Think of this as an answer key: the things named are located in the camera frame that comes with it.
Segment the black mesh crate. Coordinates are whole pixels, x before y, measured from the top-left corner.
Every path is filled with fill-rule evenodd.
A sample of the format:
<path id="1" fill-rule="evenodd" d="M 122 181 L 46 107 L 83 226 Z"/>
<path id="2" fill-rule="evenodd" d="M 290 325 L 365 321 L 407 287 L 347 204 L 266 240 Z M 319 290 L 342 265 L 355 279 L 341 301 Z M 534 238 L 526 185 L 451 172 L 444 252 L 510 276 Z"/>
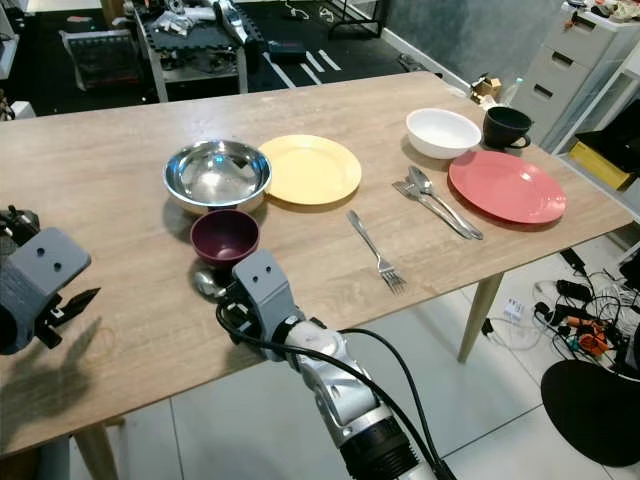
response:
<path id="1" fill-rule="evenodd" d="M 70 33 L 60 31 L 60 41 L 73 65 L 78 90 L 137 84 L 140 82 L 136 45 L 127 29 Z"/>

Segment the silver metal spoon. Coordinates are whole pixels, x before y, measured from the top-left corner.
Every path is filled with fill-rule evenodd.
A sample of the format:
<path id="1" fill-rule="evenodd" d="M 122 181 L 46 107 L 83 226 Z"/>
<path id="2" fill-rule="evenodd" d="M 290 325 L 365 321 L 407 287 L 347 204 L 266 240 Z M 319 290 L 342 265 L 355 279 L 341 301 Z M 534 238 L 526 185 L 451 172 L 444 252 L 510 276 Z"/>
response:
<path id="1" fill-rule="evenodd" d="M 477 239 L 477 241 L 481 241 L 481 239 L 484 238 L 483 233 L 481 233 L 480 230 L 475 227 L 475 225 L 472 225 L 470 221 L 463 218 L 463 216 L 461 216 L 460 214 L 457 214 L 457 211 L 453 210 L 453 207 L 451 205 L 448 205 L 442 197 L 436 195 L 435 189 L 433 188 L 433 183 L 431 183 L 428 175 L 417 168 L 417 166 L 410 166 L 410 178 L 412 180 L 412 183 L 415 184 L 415 186 L 419 187 L 421 195 L 428 196 L 429 198 L 431 198 L 431 200 L 434 200 L 436 204 L 442 206 L 443 209 L 452 216 L 454 223 L 456 223 L 458 227 L 466 230 L 468 236 Z"/>
<path id="2" fill-rule="evenodd" d="M 227 296 L 229 289 L 236 283 L 229 271 L 198 269 L 192 271 L 191 278 L 196 291 L 211 300 L 221 300 Z"/>

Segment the light wooden table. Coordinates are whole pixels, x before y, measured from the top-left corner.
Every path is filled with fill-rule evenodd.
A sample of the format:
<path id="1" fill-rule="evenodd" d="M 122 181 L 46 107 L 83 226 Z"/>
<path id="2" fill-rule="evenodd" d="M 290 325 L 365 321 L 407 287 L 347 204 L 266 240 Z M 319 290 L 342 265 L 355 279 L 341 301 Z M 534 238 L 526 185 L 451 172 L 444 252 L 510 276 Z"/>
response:
<path id="1" fill-rule="evenodd" d="M 262 247 L 283 266 L 306 314 L 356 326 L 626 227 L 631 212 L 532 148 L 525 157 L 566 192 L 566 214 L 518 227 L 467 207 L 483 239 L 461 239 L 394 191 L 411 165 L 445 182 L 443 161 L 416 154 L 406 116 L 440 108 L 483 118 L 429 73 L 406 73 L 265 93 L 42 116 L 1 125 L 4 205 L 36 211 L 90 253 L 70 291 L 99 288 L 58 348 L 31 346 L 1 361 L 0 447 L 9 460 L 64 436 L 179 396 L 259 364 L 233 346 L 214 307 L 189 282 L 192 216 L 164 186 L 169 157 L 198 140 L 260 145 L 316 134 L 346 146 L 364 169 L 360 187 L 328 206 L 265 204 Z M 404 279 L 396 294 L 347 212 L 355 210 L 385 260 Z M 82 364 L 84 337 L 113 329 L 115 355 Z"/>

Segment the light grey drawer cabinet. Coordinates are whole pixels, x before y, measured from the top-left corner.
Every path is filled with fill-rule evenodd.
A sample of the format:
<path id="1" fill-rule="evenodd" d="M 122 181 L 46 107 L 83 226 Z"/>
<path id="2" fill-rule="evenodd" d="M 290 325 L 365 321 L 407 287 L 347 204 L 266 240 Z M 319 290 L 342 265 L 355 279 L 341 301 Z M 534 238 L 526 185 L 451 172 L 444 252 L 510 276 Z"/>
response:
<path id="1" fill-rule="evenodd" d="M 532 119 L 529 136 L 549 154 L 640 42 L 640 20 L 618 23 L 607 15 L 562 3 L 531 60 L 513 108 Z"/>

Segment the steel bowl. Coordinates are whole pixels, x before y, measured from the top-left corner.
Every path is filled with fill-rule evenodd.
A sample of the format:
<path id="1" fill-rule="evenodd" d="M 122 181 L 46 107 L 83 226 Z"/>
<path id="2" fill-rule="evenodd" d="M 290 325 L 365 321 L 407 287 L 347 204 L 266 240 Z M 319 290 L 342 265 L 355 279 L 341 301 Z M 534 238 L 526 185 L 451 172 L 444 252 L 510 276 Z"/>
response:
<path id="1" fill-rule="evenodd" d="M 163 182 L 173 204 L 195 215 L 216 210 L 251 212 L 262 204 L 273 168 L 246 143 L 202 140 L 166 161 Z"/>

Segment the black charger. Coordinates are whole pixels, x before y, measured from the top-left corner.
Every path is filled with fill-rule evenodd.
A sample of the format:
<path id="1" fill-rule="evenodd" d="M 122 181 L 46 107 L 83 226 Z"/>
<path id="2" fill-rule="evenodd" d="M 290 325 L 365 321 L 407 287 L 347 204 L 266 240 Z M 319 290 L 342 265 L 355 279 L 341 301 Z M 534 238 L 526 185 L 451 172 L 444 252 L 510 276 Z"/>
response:
<path id="1" fill-rule="evenodd" d="M 563 297 L 585 303 L 585 305 L 586 303 L 593 302 L 595 298 L 593 291 L 591 291 L 588 285 L 570 282 L 570 280 L 557 280 L 556 291 Z"/>

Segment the orange black tool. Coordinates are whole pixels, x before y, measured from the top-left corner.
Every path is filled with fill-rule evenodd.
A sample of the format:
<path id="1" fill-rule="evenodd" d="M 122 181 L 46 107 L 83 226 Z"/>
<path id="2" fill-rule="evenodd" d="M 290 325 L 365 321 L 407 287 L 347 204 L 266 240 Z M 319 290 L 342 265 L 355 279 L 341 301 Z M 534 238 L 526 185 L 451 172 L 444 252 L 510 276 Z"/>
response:
<path id="1" fill-rule="evenodd" d="M 568 334 L 572 348 L 586 355 L 602 356 L 611 349 L 607 334 L 604 333 L 598 321 L 586 320 L 582 317 L 567 317 L 564 320 L 563 333 Z"/>

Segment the yellow box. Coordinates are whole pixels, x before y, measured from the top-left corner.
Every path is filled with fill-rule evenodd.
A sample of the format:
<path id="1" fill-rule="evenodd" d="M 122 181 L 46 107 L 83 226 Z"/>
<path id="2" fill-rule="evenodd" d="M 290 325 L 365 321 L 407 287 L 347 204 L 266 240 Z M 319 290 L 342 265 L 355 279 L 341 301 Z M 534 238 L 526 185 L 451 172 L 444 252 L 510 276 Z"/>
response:
<path id="1" fill-rule="evenodd" d="M 600 180 L 604 186 L 617 191 L 625 191 L 635 182 L 635 174 L 623 172 L 620 166 L 614 165 L 594 147 L 586 145 L 581 140 L 576 141 L 571 148 L 570 159 Z"/>

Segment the black workbench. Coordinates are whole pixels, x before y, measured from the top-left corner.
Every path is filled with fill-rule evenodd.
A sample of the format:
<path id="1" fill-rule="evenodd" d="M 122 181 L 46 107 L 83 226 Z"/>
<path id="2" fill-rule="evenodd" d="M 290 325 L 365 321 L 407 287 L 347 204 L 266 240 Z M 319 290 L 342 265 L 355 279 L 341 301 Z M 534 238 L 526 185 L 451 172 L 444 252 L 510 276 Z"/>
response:
<path id="1" fill-rule="evenodd" d="M 192 81 L 234 78 L 238 93 L 250 91 L 250 56 L 260 51 L 262 37 L 241 6 L 250 35 L 244 46 L 224 31 L 211 0 L 129 0 L 128 6 L 157 101 L 170 100 L 170 84 Z"/>

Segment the black white-striped floor mat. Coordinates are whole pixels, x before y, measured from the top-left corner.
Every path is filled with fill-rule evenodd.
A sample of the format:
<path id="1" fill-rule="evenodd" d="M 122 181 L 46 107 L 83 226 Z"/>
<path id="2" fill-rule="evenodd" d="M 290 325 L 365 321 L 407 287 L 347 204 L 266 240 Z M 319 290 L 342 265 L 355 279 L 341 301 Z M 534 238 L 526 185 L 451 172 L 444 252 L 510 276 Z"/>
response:
<path id="1" fill-rule="evenodd" d="M 280 44 L 301 45 L 315 56 L 315 64 L 307 70 L 298 65 L 282 65 L 283 72 L 297 86 L 406 72 L 406 55 L 390 46 L 389 31 L 379 38 L 361 38 L 357 29 L 344 28 L 340 35 L 330 37 L 328 23 L 317 17 L 319 3 L 297 3 L 296 6 L 312 18 L 289 18 L 284 3 L 241 4 L 244 15 L 261 29 L 265 38 Z M 100 0 L 29 0 L 29 12 L 20 31 L 12 69 L 9 77 L 1 82 L 5 99 L 27 101 L 40 115 L 156 102 L 154 79 L 147 65 L 142 65 L 142 78 L 136 84 L 79 90 L 72 59 L 60 38 L 64 29 L 77 28 L 78 17 L 87 18 L 96 27 L 105 24 Z"/>

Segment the white charger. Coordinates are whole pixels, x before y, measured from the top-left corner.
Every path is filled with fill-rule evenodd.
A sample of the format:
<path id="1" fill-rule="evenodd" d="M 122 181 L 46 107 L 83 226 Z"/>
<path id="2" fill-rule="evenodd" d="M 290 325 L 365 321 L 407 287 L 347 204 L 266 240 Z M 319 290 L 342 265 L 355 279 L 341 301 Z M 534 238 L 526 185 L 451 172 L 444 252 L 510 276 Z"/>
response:
<path id="1" fill-rule="evenodd" d="M 503 307 L 503 319 L 512 325 L 524 325 L 525 306 L 516 298 L 508 298 Z"/>

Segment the tan rubber band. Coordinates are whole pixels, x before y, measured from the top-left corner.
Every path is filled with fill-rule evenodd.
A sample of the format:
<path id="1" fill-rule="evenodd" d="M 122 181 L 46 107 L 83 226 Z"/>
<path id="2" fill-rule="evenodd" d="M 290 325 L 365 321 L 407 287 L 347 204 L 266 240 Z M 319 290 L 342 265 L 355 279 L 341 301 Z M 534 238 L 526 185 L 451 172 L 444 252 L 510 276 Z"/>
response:
<path id="1" fill-rule="evenodd" d="M 81 356 L 82 364 L 105 364 L 116 351 L 116 334 L 113 329 L 96 330 L 92 335 L 84 337 L 84 349 Z"/>

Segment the white bowl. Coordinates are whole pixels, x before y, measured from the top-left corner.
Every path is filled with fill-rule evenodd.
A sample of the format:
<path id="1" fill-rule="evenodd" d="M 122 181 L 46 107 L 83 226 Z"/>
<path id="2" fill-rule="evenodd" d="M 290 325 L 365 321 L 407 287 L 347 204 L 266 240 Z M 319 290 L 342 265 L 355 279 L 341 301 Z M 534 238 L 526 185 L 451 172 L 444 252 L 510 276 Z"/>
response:
<path id="1" fill-rule="evenodd" d="M 483 133 L 475 123 L 454 111 L 424 108 L 412 111 L 404 124 L 410 145 L 420 154 L 438 160 L 451 160 L 480 145 Z"/>

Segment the red plate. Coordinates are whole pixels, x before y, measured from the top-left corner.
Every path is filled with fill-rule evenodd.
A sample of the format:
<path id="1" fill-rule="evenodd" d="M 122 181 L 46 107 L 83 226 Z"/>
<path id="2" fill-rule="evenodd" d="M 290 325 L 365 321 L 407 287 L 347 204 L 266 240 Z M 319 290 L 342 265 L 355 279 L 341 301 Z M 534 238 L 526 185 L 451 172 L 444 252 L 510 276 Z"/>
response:
<path id="1" fill-rule="evenodd" d="M 552 223 L 567 210 L 561 183 L 538 165 L 515 155 L 488 150 L 467 152 L 449 165 L 448 180 L 471 205 L 513 223 Z"/>

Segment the black cup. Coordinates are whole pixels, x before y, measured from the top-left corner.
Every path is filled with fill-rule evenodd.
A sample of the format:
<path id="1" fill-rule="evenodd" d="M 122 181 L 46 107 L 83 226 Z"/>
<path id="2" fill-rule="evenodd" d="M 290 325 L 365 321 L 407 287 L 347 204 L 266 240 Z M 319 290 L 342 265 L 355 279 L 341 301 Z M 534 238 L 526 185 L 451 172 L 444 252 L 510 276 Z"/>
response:
<path id="1" fill-rule="evenodd" d="M 483 123 L 483 145 L 494 150 L 526 148 L 531 145 L 529 132 L 534 120 L 522 111 L 493 106 L 486 110 Z"/>

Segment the yellow plate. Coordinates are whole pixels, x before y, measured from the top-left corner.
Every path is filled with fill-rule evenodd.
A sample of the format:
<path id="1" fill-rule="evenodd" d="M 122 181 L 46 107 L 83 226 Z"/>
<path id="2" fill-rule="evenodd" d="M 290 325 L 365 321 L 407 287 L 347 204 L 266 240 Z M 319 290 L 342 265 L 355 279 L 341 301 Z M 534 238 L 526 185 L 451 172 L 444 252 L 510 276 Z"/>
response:
<path id="1" fill-rule="evenodd" d="M 269 195 L 288 204 L 333 204 L 351 196 L 364 177 L 352 151 L 315 134 L 285 134 L 259 151 L 271 168 Z"/>

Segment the small wooden toy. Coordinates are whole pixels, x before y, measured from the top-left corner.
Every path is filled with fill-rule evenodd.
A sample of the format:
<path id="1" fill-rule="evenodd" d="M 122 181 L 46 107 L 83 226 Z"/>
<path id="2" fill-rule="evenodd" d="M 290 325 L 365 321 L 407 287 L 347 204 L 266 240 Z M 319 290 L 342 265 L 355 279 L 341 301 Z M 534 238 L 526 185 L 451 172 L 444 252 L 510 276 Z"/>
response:
<path id="1" fill-rule="evenodd" d="M 468 97 L 479 105 L 499 104 L 502 95 L 503 83 L 498 76 L 484 73 L 475 82 L 471 83 Z"/>

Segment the silver metal fork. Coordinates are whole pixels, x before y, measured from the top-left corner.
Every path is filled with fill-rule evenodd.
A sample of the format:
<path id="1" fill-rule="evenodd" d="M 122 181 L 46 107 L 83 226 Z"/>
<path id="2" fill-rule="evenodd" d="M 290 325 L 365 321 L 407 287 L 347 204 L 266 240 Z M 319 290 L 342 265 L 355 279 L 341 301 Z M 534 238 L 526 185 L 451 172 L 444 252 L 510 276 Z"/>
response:
<path id="1" fill-rule="evenodd" d="M 370 251 L 372 252 L 372 255 L 375 256 L 376 261 L 378 261 L 378 273 L 380 278 L 388 285 L 390 291 L 396 294 L 402 293 L 404 291 L 404 279 L 399 275 L 396 268 L 394 268 L 389 261 L 385 260 L 383 253 L 381 253 L 379 248 L 375 246 L 375 243 L 372 242 L 369 232 L 367 232 L 360 216 L 358 216 L 355 210 L 349 210 L 347 212 L 347 218 L 352 227 L 357 230 L 358 234 L 360 234 L 362 241 L 364 241 L 366 246 L 370 248 Z"/>
<path id="2" fill-rule="evenodd" d="M 454 232 L 457 232 L 463 238 L 474 239 L 474 236 L 472 236 L 468 230 L 461 227 L 460 224 L 457 224 L 451 215 L 448 215 L 444 210 L 440 210 L 439 207 L 428 200 L 428 198 L 422 196 L 415 184 L 408 183 L 406 180 L 397 180 L 397 182 L 393 183 L 393 187 L 396 188 L 397 191 L 401 192 L 404 197 L 410 198 L 410 200 L 415 201 L 417 204 L 420 204 L 431 212 L 434 212 L 434 214 L 438 216 L 438 218 L 442 219 L 449 228 L 452 228 Z"/>

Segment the black round stool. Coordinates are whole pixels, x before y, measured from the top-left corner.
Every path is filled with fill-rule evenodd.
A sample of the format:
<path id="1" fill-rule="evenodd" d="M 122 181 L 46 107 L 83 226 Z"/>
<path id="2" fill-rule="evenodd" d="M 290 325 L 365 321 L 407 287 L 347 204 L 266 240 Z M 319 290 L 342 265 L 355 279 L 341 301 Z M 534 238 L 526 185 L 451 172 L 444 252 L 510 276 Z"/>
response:
<path id="1" fill-rule="evenodd" d="M 607 467 L 640 463 L 640 381 L 603 366 L 562 360 L 540 380 L 550 421 L 577 452 Z"/>

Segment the silver robot part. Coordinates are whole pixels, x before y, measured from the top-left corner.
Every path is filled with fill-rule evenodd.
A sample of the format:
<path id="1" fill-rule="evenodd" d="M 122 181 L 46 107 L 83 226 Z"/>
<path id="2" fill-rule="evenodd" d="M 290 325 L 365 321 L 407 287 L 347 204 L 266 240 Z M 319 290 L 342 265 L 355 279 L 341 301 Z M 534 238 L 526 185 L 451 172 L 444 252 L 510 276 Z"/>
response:
<path id="1" fill-rule="evenodd" d="M 221 26 L 225 32 L 234 40 L 236 40 L 239 46 L 244 46 L 250 41 L 250 35 L 248 35 L 247 29 L 244 28 L 244 22 L 241 12 L 236 8 L 232 0 L 211 0 L 212 8 L 218 12 L 218 18 L 221 22 Z"/>

